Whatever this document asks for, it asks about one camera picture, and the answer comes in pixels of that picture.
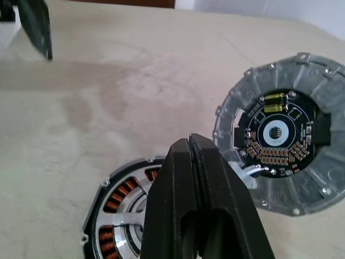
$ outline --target beige tabletop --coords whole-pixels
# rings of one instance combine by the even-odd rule
[[[20,30],[0,56],[1,258],[82,258],[99,182],[166,154],[251,66],[297,52],[345,63],[345,44],[276,19],[47,1],[52,63]],[[345,258],[345,202],[313,215],[259,214],[277,258]]]

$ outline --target table surface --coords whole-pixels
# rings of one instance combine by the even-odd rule
[[[2,258],[82,258],[99,182],[166,154],[215,110],[249,67],[345,44],[300,22],[47,1],[54,60],[23,30],[0,57]],[[345,258],[345,202],[303,217],[259,210],[277,258]]]

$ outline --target circuit board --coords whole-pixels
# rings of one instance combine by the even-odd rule
[[[280,178],[298,173],[315,157],[312,125],[317,105],[293,91],[260,97],[234,129],[235,147],[247,165],[269,168],[263,175]]]

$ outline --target black circuit board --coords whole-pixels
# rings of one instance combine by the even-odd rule
[[[302,93],[293,97],[288,93],[275,91],[259,98],[242,114],[234,131],[242,161],[275,170],[262,174],[268,177],[298,173],[315,157],[311,130],[317,105]]]

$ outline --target screw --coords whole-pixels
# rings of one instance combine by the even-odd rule
[[[329,195],[330,192],[331,192],[331,190],[330,190],[329,188],[323,187],[322,192],[323,192],[325,195]]]
[[[300,210],[299,210],[299,208],[294,208],[294,209],[293,209],[293,214],[295,214],[295,215],[300,215]]]
[[[294,92],[294,91],[289,91],[289,97],[291,97],[291,98],[295,98],[296,97],[296,93]]]
[[[290,175],[292,175],[292,171],[291,171],[291,170],[286,170],[286,171],[285,171],[285,174],[286,174],[287,176],[290,176]]]
[[[241,156],[245,156],[245,155],[247,154],[247,151],[242,149],[242,150],[239,152],[239,154],[240,154]]]

